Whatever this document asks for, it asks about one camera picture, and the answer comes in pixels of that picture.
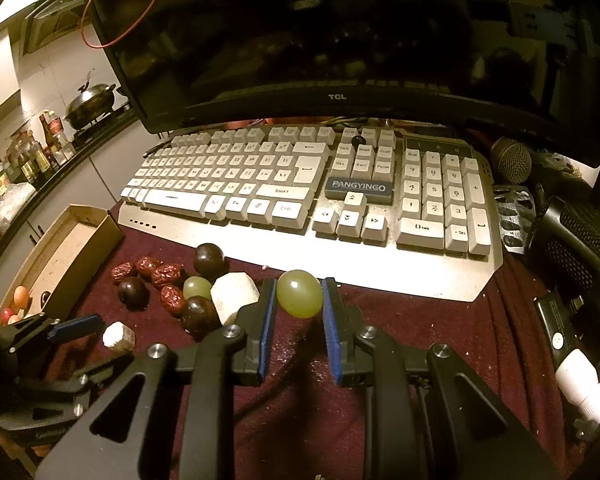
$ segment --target white sugar cube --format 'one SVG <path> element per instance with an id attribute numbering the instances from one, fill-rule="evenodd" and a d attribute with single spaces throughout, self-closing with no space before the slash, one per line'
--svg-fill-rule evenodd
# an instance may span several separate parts
<path id="1" fill-rule="evenodd" d="M 256 284 L 246 272 L 229 272 L 211 287 L 211 299 L 223 325 L 235 322 L 240 307 L 255 303 L 259 297 Z"/>
<path id="2" fill-rule="evenodd" d="M 104 331 L 102 342 L 115 352 L 131 352 L 136 347 L 136 334 L 128 326 L 116 321 Z"/>

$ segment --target maroon tablecloth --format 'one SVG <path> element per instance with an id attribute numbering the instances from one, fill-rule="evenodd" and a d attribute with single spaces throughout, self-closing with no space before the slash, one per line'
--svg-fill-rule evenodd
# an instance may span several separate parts
<path id="1" fill-rule="evenodd" d="M 112 212 L 118 215 L 118 207 Z M 120 262 L 150 254 L 192 271 L 194 249 L 121 227 L 125 238 L 85 291 L 75 314 L 100 314 L 107 325 L 121 321 L 136 332 L 136 354 L 154 342 L 171 348 L 191 344 L 176 319 L 152 290 L 145 312 L 128 312 L 118 301 L 109 271 Z M 232 271 L 247 272 L 260 284 L 273 269 L 234 260 Z M 560 393 L 532 300 L 545 292 L 519 261 L 505 254 L 473 303 L 433 300 L 343 285 L 344 301 L 358 305 L 365 319 L 399 343 L 428 348 L 451 345 L 522 421 L 553 457 L 563 476 L 582 460 L 579 447 L 567 448 Z M 48 378 L 65 378 L 109 353 L 100 339 L 84 338 L 61 346 Z M 331 383 L 322 318 L 299 320 L 280 310 L 276 319 L 269 375 L 260 388 L 235 391 L 235 466 L 237 479 L 329 480 L 362 477 L 364 412 L 359 391 Z M 185 401 L 181 406 L 181 421 Z M 180 449 L 178 426 L 174 455 Z M 177 478 L 174 470 L 172 478 Z"/>

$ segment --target monitor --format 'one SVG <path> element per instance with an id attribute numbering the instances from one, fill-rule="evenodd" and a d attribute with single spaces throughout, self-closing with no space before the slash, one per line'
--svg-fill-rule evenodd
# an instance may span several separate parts
<path id="1" fill-rule="evenodd" d="M 149 1 L 94 0 L 100 41 Z M 400 118 L 494 130 L 596 167 L 600 15 L 559 1 L 156 0 L 106 53 L 151 132 Z"/>

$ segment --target kitchen cabinet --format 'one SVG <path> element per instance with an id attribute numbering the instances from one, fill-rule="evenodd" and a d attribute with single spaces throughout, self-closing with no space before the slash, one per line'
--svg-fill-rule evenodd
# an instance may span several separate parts
<path id="1" fill-rule="evenodd" d="M 93 164 L 87 158 L 47 196 L 29 216 L 29 223 L 43 232 L 60 216 L 69 204 L 83 204 L 111 209 L 116 200 L 102 183 Z"/>
<path id="2" fill-rule="evenodd" d="M 0 256 L 0 304 L 20 266 L 38 241 L 40 236 L 25 222 Z"/>
<path id="3" fill-rule="evenodd" d="M 142 154 L 158 142 L 160 137 L 148 133 L 141 121 L 136 121 L 91 155 L 94 167 L 116 200 L 142 164 Z"/>

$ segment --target red wire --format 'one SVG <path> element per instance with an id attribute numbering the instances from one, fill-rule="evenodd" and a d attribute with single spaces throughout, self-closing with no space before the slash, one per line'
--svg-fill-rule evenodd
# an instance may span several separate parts
<path id="1" fill-rule="evenodd" d="M 87 16 L 87 12 L 89 10 L 89 7 L 91 6 L 92 1 L 93 0 L 89 0 L 87 2 L 87 4 L 84 6 L 84 11 L 82 12 L 82 17 L 80 19 L 80 35 L 82 36 L 82 41 L 84 42 L 84 44 L 86 46 L 91 47 L 91 48 L 106 48 L 108 46 L 115 45 L 117 42 L 119 42 L 123 38 L 125 38 L 132 30 L 134 30 L 139 25 L 139 23 L 142 20 L 144 20 L 144 17 L 149 13 L 151 8 L 154 6 L 154 3 L 156 0 L 151 0 L 151 2 L 149 3 L 149 6 L 144 10 L 144 12 L 142 14 L 140 14 L 140 17 L 137 20 L 135 20 L 132 23 L 132 25 L 127 30 L 125 30 L 122 34 L 120 34 L 115 40 L 109 41 L 109 43 L 100 44 L 100 45 L 89 43 L 89 41 L 87 41 L 87 38 L 85 38 L 85 36 L 84 36 L 84 19 Z"/>

